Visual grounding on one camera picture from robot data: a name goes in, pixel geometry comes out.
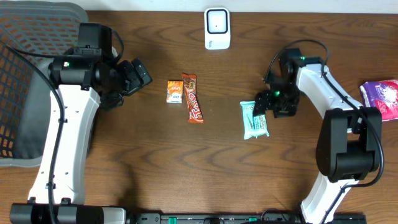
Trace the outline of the teal snack pack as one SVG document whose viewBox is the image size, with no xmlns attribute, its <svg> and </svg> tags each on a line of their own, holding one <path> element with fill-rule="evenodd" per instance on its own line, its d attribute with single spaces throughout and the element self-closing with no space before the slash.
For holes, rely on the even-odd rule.
<svg viewBox="0 0 398 224">
<path fill-rule="evenodd" d="M 264 114 L 254 116 L 255 101 L 241 101 L 244 125 L 244 140 L 267 136 L 270 134 L 267 130 L 267 121 Z"/>
</svg>

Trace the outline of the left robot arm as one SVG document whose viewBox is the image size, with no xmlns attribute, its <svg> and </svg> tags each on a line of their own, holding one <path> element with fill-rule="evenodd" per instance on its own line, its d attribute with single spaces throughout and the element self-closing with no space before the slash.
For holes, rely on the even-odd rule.
<svg viewBox="0 0 398 224">
<path fill-rule="evenodd" d="M 123 207 L 85 205 L 84 169 L 99 108 L 113 109 L 152 78 L 138 58 L 113 48 L 75 47 L 52 56 L 50 119 L 39 173 L 27 203 L 14 203 L 11 223 L 131 223 Z"/>
</svg>

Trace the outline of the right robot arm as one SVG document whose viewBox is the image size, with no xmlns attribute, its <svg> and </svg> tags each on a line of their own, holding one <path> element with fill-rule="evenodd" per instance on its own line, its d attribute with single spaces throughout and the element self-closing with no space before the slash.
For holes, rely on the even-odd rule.
<svg viewBox="0 0 398 224">
<path fill-rule="evenodd" d="M 374 185 L 384 170 L 382 116 L 356 101 L 332 77 L 326 60 L 284 48 L 274 57 L 281 76 L 268 73 L 269 90 L 256 95 L 253 116 L 270 110 L 275 118 L 294 116 L 306 95 L 322 117 L 316 146 L 317 179 L 301 202 L 305 223 L 331 223 L 336 208 L 353 188 Z"/>
</svg>

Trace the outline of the small orange tissue pack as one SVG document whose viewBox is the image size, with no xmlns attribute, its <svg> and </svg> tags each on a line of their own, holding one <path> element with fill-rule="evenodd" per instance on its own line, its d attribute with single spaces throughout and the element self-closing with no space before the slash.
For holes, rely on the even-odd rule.
<svg viewBox="0 0 398 224">
<path fill-rule="evenodd" d="M 167 82 L 167 103 L 182 103 L 183 100 L 183 81 L 168 81 Z"/>
</svg>

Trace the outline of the orange Top chocolate bar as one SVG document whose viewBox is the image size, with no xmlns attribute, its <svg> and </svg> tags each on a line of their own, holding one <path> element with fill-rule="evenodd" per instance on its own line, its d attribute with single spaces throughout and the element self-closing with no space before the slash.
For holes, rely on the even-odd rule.
<svg viewBox="0 0 398 224">
<path fill-rule="evenodd" d="M 189 123 L 203 124 L 204 119 L 197 99 L 197 76 L 195 74 L 182 74 L 183 87 L 187 100 Z"/>
</svg>

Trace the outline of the pink purple pad pack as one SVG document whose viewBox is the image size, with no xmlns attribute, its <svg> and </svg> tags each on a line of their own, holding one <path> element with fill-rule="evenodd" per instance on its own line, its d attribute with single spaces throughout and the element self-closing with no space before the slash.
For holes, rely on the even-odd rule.
<svg viewBox="0 0 398 224">
<path fill-rule="evenodd" d="M 366 82 L 359 87 L 366 107 L 376 107 L 383 121 L 397 119 L 397 80 Z"/>
</svg>

